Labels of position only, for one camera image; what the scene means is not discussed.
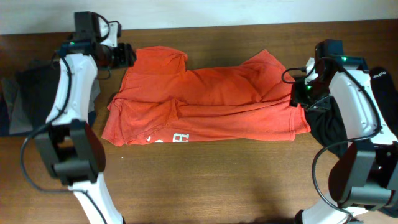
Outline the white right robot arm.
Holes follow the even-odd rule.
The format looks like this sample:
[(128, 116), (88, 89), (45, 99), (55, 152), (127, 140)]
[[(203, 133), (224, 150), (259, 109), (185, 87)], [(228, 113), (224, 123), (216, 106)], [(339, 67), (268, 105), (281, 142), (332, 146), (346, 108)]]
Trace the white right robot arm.
[(323, 151), (344, 153), (328, 178), (328, 192), (299, 211), (295, 223), (356, 223), (358, 215), (381, 211), (397, 216), (397, 90), (383, 68), (362, 58), (311, 58), (294, 81), (291, 102), (308, 112), (340, 112), (343, 138)]

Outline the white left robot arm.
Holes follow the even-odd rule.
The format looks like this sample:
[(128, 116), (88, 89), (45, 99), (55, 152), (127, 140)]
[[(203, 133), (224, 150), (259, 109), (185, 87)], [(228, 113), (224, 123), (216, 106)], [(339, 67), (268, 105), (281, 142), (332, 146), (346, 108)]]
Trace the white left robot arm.
[(69, 42), (58, 51), (60, 79), (55, 101), (34, 140), (49, 175), (72, 193), (90, 223), (124, 223), (104, 179), (103, 145), (88, 124), (91, 89), (98, 70), (128, 68), (136, 53), (130, 44)]

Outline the orange t-shirt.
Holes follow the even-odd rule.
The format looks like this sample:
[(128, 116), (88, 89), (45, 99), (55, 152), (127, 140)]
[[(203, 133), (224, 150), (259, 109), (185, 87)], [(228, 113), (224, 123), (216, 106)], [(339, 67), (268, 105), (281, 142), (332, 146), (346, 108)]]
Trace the orange t-shirt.
[(310, 126), (291, 106), (291, 78), (268, 51), (233, 67), (189, 70), (186, 53), (138, 49), (108, 105), (102, 137), (115, 146), (227, 139), (292, 141)]

